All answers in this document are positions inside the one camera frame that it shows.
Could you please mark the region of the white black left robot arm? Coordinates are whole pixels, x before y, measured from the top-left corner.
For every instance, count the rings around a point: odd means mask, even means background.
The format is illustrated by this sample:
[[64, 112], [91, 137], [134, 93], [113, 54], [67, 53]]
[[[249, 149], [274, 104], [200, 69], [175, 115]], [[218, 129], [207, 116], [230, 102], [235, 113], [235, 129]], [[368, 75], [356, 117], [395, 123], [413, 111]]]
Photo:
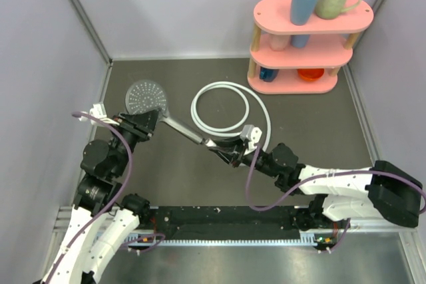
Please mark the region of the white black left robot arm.
[[104, 126], [112, 136], [108, 141], [93, 140], [83, 150], [81, 169], [85, 174], [77, 186], [67, 232], [40, 283], [98, 283], [124, 240], [151, 219], [149, 201], [130, 194], [107, 229], [98, 234], [130, 179], [135, 146], [153, 135], [159, 109], [120, 113], [114, 118], [88, 112], [74, 112], [73, 116]]

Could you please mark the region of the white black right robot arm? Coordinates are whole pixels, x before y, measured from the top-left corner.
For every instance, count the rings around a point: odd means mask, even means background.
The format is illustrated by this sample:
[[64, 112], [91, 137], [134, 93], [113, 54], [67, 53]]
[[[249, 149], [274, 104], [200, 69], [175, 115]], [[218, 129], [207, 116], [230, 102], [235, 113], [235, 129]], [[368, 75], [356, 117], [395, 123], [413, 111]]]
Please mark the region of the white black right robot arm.
[[416, 228], [425, 212], [425, 191], [415, 178], [390, 162], [378, 160], [371, 168], [339, 170], [302, 164], [292, 150], [279, 143], [270, 152], [257, 140], [235, 136], [207, 139], [207, 149], [225, 163], [247, 165], [275, 179], [285, 197], [313, 196], [303, 217], [303, 228], [325, 228], [333, 221], [383, 218], [401, 227]]

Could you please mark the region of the grey shower head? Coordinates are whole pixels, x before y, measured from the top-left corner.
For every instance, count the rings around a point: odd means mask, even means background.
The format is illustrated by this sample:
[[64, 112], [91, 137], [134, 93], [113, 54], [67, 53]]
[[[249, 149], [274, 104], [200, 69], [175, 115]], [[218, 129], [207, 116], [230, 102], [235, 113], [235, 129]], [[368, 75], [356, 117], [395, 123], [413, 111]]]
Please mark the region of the grey shower head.
[[167, 124], [193, 143], [205, 145], [208, 148], [216, 146], [212, 139], [203, 137], [201, 133], [170, 115], [166, 92], [157, 82], [139, 80], [133, 83], [126, 92], [125, 105], [126, 111], [130, 114], [144, 114], [157, 110], [160, 122]]

